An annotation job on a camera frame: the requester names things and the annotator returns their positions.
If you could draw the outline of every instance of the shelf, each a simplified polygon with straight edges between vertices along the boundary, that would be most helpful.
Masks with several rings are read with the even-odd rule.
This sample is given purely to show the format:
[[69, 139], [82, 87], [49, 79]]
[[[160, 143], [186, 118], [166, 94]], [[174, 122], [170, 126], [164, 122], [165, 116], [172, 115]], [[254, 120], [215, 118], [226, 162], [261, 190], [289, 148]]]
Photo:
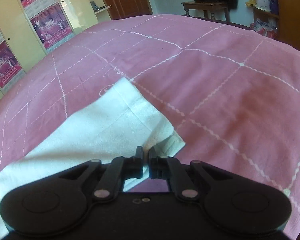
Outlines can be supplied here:
[[260, 9], [258, 9], [258, 8], [256, 8], [256, 7], [254, 7], [253, 9], [254, 9], [255, 11], [257, 11], [257, 12], [260, 12], [260, 13], [269, 15], [270, 17], [279, 19], [279, 15], [276, 15], [276, 14], [273, 14], [273, 13], [271, 13], [271, 12], [267, 12], [267, 11], [264, 11], [264, 10], [260, 10]]
[[100, 13], [100, 12], [103, 12], [103, 11], [105, 11], [105, 10], [108, 10], [110, 7], [111, 7], [111, 5], [110, 5], [110, 6], [107, 6], [106, 8], [101, 9], [100, 11], [95, 12], [94, 14], [98, 14], [98, 13]]

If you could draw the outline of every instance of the wooden table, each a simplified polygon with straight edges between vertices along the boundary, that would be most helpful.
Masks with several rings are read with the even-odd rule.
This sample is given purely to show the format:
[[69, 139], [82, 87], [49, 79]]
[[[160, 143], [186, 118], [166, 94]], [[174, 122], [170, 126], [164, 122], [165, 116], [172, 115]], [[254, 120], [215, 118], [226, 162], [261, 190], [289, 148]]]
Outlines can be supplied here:
[[186, 11], [186, 16], [190, 17], [189, 10], [203, 10], [204, 17], [208, 17], [208, 11], [211, 13], [211, 20], [215, 21], [215, 12], [218, 10], [224, 10], [226, 16], [226, 22], [230, 22], [230, 14], [228, 10], [228, 5], [225, 2], [183, 2], [183, 8]]

